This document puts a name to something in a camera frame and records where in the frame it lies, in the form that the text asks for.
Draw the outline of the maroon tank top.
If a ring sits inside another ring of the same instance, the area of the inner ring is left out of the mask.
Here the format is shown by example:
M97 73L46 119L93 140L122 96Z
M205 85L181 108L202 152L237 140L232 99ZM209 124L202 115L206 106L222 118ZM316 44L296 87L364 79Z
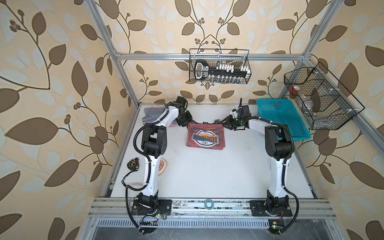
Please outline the maroon tank top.
M190 148L223 150L226 146L223 125L189 123L186 146Z

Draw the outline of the blue striped tank top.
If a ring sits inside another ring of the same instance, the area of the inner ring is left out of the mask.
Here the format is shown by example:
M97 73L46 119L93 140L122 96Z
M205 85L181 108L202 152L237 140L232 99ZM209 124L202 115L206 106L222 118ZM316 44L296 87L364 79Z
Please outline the blue striped tank top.
M150 107L144 108L144 116L142 117L142 123L150 124L155 122L166 110L166 107Z

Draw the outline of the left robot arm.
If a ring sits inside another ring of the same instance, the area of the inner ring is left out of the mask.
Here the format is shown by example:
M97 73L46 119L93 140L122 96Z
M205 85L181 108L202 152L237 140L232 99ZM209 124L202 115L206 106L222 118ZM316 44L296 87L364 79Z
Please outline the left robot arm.
M129 205L129 192L138 192L134 197L133 206L144 214L144 217L155 217L159 219L162 214L162 207L159 204L158 175L162 156L166 152L168 145L167 128L173 121L181 127L185 127L192 120L192 115L187 110L188 101L184 97L177 97L174 102L165 104L164 111L151 123L144 124L134 135L133 146L135 151L145 159L145 178L143 186L135 188L126 183L126 178L137 172L138 169L127 173L122 179L125 187L125 204L128 216L135 228L143 235L152 232L145 230L142 224L152 225L151 222L142 221L137 223L132 215Z

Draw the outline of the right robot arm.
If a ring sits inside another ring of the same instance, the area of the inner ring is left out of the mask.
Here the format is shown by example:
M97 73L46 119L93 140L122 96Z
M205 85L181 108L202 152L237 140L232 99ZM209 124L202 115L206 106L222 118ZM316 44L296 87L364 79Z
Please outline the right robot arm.
M237 109L232 112L220 124L224 128L237 131L251 129L265 136L265 149L271 158L271 180L267 190L267 197L263 205L253 202L251 208L258 213L271 217L284 215L292 216L290 222L283 226L273 223L269 232L273 235L282 235L288 230L299 214L300 203L296 194L287 188L287 173L292 154L295 151L294 139L285 124L275 123L261 117L252 116L249 106L239 103Z

